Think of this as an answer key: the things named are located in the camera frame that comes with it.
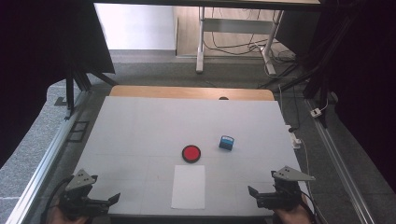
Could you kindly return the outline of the black floor bracket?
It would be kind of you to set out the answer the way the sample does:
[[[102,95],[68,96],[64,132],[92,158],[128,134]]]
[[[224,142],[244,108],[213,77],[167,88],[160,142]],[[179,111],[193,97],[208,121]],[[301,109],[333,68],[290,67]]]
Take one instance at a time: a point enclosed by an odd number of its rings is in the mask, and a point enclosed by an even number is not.
[[[71,143],[82,143],[88,131],[89,124],[90,123],[88,121],[76,121],[73,124],[66,141]]]

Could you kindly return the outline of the wooden table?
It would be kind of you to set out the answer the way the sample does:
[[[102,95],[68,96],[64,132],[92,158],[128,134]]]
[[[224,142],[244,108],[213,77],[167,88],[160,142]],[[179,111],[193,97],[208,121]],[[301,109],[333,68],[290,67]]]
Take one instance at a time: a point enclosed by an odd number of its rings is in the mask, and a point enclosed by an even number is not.
[[[163,86],[126,86],[117,85],[110,91],[110,96],[151,97],[177,99],[214,99],[246,101],[274,101],[275,97],[269,90],[224,89],[224,88],[193,88]]]

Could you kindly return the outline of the person's left hand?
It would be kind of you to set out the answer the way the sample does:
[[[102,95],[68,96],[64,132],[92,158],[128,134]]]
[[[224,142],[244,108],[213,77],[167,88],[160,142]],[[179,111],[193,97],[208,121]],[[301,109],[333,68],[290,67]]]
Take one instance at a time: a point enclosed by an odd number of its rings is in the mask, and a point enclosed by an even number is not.
[[[53,207],[49,213],[46,224],[86,224],[88,220],[88,217],[78,217],[75,220],[71,220],[65,216],[58,207]]]

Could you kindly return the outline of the black tripod stand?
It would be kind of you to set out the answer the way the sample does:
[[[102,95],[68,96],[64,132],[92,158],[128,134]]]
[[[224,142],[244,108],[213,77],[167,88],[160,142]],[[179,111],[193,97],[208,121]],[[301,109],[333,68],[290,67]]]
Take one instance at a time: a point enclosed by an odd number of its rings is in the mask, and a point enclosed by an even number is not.
[[[278,11],[278,14],[274,18],[272,22],[272,27],[270,30],[270,34],[268,37],[267,44],[261,49],[262,58],[264,61],[265,71],[268,72],[268,75],[271,77],[276,74],[276,70],[272,64],[270,58],[271,46],[273,44],[273,40],[276,35],[276,31],[278,29],[278,25],[280,23],[281,17],[285,10],[290,11],[307,11],[307,12],[322,12],[322,11],[330,11],[334,8],[337,8],[337,5],[323,5],[319,0],[258,0],[259,4],[256,6],[258,9],[272,9],[274,11]],[[278,86],[275,89],[275,92],[281,94],[282,91],[286,91],[303,81],[311,79],[313,82],[318,81],[322,72],[324,71],[327,63],[329,62],[333,50],[333,44],[336,44],[338,33],[335,33],[335,37],[332,37],[332,43],[325,52],[324,56],[318,61],[317,65],[310,70],[307,70],[300,77],[294,79],[293,81]]]
[[[117,82],[107,77],[105,72],[88,63],[64,63],[56,67],[56,72],[59,77],[65,79],[66,119],[70,119],[75,111],[74,84],[77,84],[81,91],[89,91],[92,87],[88,74],[98,77],[111,87],[117,85]]]

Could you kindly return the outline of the black curtain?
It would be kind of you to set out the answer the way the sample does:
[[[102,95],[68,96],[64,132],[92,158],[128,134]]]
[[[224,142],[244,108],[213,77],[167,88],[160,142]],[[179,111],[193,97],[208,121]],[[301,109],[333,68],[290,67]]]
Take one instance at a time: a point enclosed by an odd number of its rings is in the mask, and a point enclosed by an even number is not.
[[[114,73],[93,0],[0,0],[0,168],[27,134],[52,84]]]
[[[312,69],[338,33],[333,54],[318,81],[308,79],[304,97],[337,96],[320,122],[334,113],[379,172],[369,185],[396,194],[396,0],[319,0],[330,11],[286,10],[281,42],[297,52],[297,63]]]

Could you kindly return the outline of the person's right hand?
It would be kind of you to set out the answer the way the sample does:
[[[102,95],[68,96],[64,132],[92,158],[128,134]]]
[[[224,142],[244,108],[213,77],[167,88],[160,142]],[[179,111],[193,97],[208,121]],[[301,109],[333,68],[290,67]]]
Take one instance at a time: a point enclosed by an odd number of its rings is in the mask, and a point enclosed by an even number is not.
[[[275,209],[274,212],[279,216],[283,224],[311,224],[310,216],[300,205],[290,211]]]

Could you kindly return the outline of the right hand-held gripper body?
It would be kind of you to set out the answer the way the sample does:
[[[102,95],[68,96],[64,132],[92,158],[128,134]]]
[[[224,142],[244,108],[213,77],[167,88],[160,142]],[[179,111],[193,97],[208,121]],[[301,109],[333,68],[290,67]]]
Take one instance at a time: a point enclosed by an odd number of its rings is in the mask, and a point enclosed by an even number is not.
[[[297,207],[302,201],[301,188],[302,181],[315,181],[312,175],[308,175],[285,166],[278,171],[271,172],[274,179],[275,192],[256,192],[256,202],[259,208],[269,210],[284,209],[291,210]]]

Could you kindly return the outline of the white paper sheet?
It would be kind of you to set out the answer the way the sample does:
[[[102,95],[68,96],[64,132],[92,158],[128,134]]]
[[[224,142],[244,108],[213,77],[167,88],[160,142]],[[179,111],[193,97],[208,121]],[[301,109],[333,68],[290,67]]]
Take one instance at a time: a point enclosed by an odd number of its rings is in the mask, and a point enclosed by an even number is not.
[[[205,208],[205,167],[176,165],[172,190],[173,209]]]

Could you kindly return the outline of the red round ink pad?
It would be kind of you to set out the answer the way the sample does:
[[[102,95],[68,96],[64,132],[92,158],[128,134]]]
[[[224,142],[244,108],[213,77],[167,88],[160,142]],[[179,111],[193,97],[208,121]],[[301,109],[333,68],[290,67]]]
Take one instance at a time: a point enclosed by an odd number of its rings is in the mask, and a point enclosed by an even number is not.
[[[195,145],[188,145],[182,149],[182,159],[187,163],[195,163],[201,158],[201,149]]]

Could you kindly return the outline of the white metal desk frame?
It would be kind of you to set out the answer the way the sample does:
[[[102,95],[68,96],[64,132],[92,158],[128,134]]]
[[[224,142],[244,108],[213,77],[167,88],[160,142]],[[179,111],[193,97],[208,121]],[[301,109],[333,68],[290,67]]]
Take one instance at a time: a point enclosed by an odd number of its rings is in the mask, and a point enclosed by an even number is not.
[[[276,70],[270,58],[270,51],[282,14],[282,10],[275,10],[273,13],[274,17],[270,21],[207,18],[205,16],[205,7],[199,7],[199,43],[196,56],[196,73],[202,74],[204,71],[204,34],[210,32],[267,35],[267,42],[264,47],[259,47],[259,51],[264,60],[265,71],[269,76],[274,76]]]

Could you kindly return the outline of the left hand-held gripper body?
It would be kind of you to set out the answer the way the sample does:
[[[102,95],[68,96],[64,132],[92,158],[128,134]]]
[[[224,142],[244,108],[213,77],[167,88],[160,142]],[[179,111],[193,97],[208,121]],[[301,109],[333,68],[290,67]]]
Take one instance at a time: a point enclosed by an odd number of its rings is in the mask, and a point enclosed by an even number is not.
[[[80,169],[66,185],[59,201],[59,208],[67,217],[99,217],[108,213],[108,201],[88,197],[96,175]]]

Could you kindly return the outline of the aluminium rail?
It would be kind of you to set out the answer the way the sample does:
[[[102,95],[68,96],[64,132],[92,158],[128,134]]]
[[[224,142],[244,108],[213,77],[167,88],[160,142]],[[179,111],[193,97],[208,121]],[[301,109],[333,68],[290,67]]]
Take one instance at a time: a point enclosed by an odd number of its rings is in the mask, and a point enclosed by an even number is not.
[[[307,107],[308,114],[311,114],[313,109],[310,100],[304,100],[304,104]],[[318,131],[323,145],[325,146],[329,157],[332,161],[334,169],[339,176],[344,190],[348,195],[350,203],[352,204],[361,224],[375,224],[375,219],[368,207],[367,202],[364,200],[360,189],[358,188],[355,180],[351,173],[347,169],[347,165],[338,150],[338,147],[334,143],[334,139],[330,134],[329,130],[325,128],[318,118],[314,118],[311,115],[309,118],[314,122],[314,125]]]
[[[45,182],[50,172],[52,164],[55,162],[66,141],[67,135],[84,110],[84,105],[90,98],[90,94],[89,91],[81,91],[75,101],[76,108],[74,111],[70,112],[67,110],[65,115],[62,115],[62,119],[58,122],[56,134],[53,136],[49,146],[42,155],[40,163],[30,176],[29,182],[26,184],[23,193],[17,197],[18,201],[4,224],[22,224],[26,219],[42,184]]]

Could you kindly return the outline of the blue stamp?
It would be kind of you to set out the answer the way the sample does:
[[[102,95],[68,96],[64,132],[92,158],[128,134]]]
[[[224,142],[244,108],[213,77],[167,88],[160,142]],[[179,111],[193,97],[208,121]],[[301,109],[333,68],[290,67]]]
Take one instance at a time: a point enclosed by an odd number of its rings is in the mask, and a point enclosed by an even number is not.
[[[231,136],[223,135],[219,140],[219,148],[231,151],[233,149],[234,139]]]

